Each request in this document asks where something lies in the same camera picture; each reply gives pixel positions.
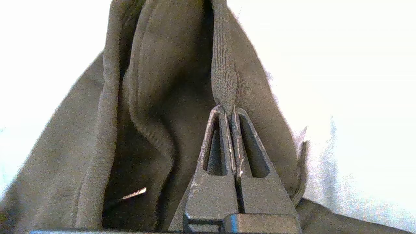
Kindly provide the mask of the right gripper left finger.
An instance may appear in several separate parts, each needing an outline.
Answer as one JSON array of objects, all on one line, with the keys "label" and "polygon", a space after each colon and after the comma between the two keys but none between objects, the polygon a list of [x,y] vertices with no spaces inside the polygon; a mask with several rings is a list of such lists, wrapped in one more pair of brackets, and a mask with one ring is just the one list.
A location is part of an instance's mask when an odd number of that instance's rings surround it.
[{"label": "right gripper left finger", "polygon": [[[214,133],[218,135],[217,174],[208,172]],[[220,233],[227,216],[238,212],[233,145],[227,114],[222,106],[209,115],[196,170],[183,210],[183,231]]]}]

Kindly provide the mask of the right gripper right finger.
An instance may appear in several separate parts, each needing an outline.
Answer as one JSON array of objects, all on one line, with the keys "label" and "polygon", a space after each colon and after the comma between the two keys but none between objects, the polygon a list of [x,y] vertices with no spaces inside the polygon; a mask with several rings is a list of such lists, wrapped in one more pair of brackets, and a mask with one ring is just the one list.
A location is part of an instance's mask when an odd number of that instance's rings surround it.
[{"label": "right gripper right finger", "polygon": [[302,234],[298,215],[248,113],[231,117],[238,210],[227,216],[227,233]]}]

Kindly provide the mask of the black zip hoodie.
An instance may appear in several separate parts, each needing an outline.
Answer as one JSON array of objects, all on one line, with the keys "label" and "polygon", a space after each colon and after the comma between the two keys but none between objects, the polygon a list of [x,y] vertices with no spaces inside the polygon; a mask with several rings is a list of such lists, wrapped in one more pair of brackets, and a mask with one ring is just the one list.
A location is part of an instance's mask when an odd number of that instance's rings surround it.
[{"label": "black zip hoodie", "polygon": [[230,133],[234,109],[248,113],[302,234],[410,234],[303,198],[308,143],[298,152],[226,0],[113,0],[103,52],[0,201],[0,234],[241,234],[183,231],[190,182],[218,105]]}]

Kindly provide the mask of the blue bed sheet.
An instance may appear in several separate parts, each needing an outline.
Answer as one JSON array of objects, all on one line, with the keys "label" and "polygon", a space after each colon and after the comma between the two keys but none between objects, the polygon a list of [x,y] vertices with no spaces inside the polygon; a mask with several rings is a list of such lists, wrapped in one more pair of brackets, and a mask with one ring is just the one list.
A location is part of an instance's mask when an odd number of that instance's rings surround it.
[{"label": "blue bed sheet", "polygon": [[[0,0],[0,199],[102,51],[112,0]],[[227,0],[296,141],[305,197],[416,233],[416,0]]]}]

